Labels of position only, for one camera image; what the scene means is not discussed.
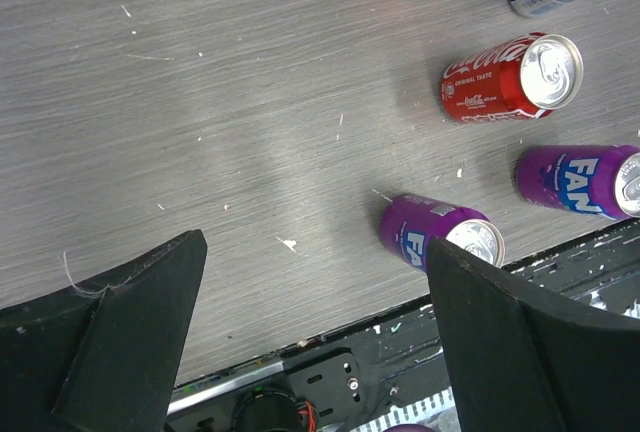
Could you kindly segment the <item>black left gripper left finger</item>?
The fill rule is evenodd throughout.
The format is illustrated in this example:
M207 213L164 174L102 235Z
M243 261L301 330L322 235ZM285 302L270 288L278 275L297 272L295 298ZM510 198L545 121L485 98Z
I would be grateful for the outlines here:
M207 243L186 231L82 281L1 311L4 431L160 431Z

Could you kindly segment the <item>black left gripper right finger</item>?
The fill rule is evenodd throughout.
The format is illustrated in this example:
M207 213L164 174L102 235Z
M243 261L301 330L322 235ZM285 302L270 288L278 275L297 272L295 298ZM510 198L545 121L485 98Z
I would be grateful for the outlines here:
M427 276L464 431L636 431L639 322L514 277L444 239Z

